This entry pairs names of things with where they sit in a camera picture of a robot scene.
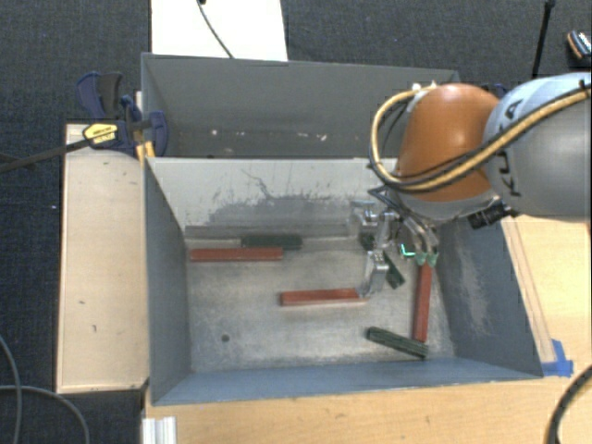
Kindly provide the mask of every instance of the white paper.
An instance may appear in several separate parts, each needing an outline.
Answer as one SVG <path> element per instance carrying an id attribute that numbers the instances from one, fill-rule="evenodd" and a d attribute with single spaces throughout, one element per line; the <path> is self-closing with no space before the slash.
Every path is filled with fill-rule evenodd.
<path id="1" fill-rule="evenodd" d="M 235 57 L 288 59 L 279 0 L 207 0 L 203 10 Z M 152 0 L 152 51 L 159 55 L 227 57 L 195 0 Z"/>

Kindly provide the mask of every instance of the wooden stick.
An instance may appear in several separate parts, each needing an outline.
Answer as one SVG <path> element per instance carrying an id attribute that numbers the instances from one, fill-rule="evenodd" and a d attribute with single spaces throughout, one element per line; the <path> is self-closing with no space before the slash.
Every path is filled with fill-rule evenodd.
<path id="1" fill-rule="evenodd" d="M 361 298 L 355 288 L 285 291 L 279 295 L 279 303 L 282 306 L 310 306 L 366 301 L 368 301 L 368 298 Z"/>
<path id="2" fill-rule="evenodd" d="M 432 290 L 432 268 L 427 263 L 417 271 L 417 288 L 415 290 L 415 310 L 413 314 L 413 335 L 415 340 L 426 342 L 427 323 L 429 319 L 429 297 Z"/>

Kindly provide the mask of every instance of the dark gray carpet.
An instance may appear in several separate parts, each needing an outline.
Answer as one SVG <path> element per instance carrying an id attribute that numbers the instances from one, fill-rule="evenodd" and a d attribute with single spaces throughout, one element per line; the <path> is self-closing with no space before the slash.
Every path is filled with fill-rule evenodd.
<path id="1" fill-rule="evenodd" d="M 83 117 L 74 84 L 90 70 L 140 86 L 149 50 L 149 0 L 1 0 L 0 152 L 34 154 L 61 142 Z M 590 30 L 592 0 L 558 0 L 541 74 L 570 70 L 565 33 Z M 290 59 L 454 68 L 464 80 L 509 87 L 530 77 L 544 0 L 282 0 Z M 25 384 L 51 388 L 56 350 L 60 162 L 0 175 L 0 334 Z M 0 358 L 0 384 L 10 384 Z M 136 392 L 74 397 L 92 442 L 136 442 Z M 27 397 L 21 442 L 81 442 L 74 418 Z M 9 442 L 14 396 L 0 396 L 0 442 Z"/>

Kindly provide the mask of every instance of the sticker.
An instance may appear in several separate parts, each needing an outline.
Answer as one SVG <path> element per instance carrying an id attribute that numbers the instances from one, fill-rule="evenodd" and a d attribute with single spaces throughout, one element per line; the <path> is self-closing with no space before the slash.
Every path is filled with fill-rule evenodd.
<path id="1" fill-rule="evenodd" d="M 117 138 L 117 125 L 95 123 L 82 132 L 91 145 L 111 142 Z"/>

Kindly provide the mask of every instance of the yellow cable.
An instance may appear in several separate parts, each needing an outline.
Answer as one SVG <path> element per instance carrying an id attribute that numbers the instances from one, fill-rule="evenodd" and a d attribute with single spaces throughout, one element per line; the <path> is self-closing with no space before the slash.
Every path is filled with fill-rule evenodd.
<path id="1" fill-rule="evenodd" d="M 421 90 L 430 90 L 429 87 L 421 89 Z M 393 185 L 393 187 L 397 187 L 398 184 L 403 183 L 402 178 L 398 178 L 390 174 L 380 162 L 380 155 L 378 153 L 378 143 L 377 143 L 377 131 L 380 124 L 380 120 L 383 117 L 384 113 L 395 103 L 399 102 L 402 99 L 408 98 L 413 96 L 418 91 L 408 91 L 402 92 L 394 97 L 388 99 L 376 112 L 376 116 L 374 118 L 374 122 L 372 124 L 372 131 L 370 135 L 370 143 L 371 143 L 371 153 L 374 163 L 376 164 L 376 169 L 380 172 L 380 174 L 384 177 L 389 184 Z M 572 95 L 568 95 L 567 97 L 563 97 L 560 100 L 552 102 L 549 105 L 545 105 L 541 109 L 537 110 L 536 112 L 528 115 L 524 118 L 520 123 L 516 124 L 514 127 L 509 129 L 503 135 L 501 135 L 497 140 L 495 140 L 490 145 L 484 147 L 478 153 L 473 155 L 472 157 L 465 160 L 463 163 L 455 167 L 453 170 L 447 173 L 440 174 L 428 181 L 419 182 L 417 184 L 406 185 L 402 188 L 405 191 L 426 191 L 426 190 L 434 190 L 440 187 L 443 184 L 446 184 L 456 177 L 462 176 L 467 174 L 469 171 L 477 167 L 480 163 L 484 162 L 498 150 L 501 150 L 503 147 L 507 146 L 511 142 L 513 142 L 516 138 L 522 135 L 525 131 L 527 131 L 530 127 L 535 125 L 541 119 L 545 117 L 549 117 L 564 108 L 567 108 L 571 105 L 577 104 L 585 100 L 586 98 L 590 97 L 590 90 L 582 90 L 581 92 L 577 92 Z"/>
<path id="2" fill-rule="evenodd" d="M 378 131 L 380 130 L 380 124 L 382 122 L 382 117 L 385 113 L 393 107 L 395 104 L 399 102 L 409 99 L 411 97 L 416 96 L 421 91 L 432 91 L 437 88 L 437 85 L 433 83 L 430 86 L 425 86 L 420 89 L 411 89 L 410 91 L 401 92 L 396 95 L 390 97 L 374 115 L 374 120 L 372 121 L 372 128 L 370 129 L 370 149 L 371 149 L 371 156 L 372 161 L 374 162 L 376 169 L 378 172 L 387 180 L 397 183 L 400 182 L 401 179 L 395 178 L 392 176 L 387 169 L 383 166 L 382 161 L 380 161 L 380 152 L 378 151 Z"/>

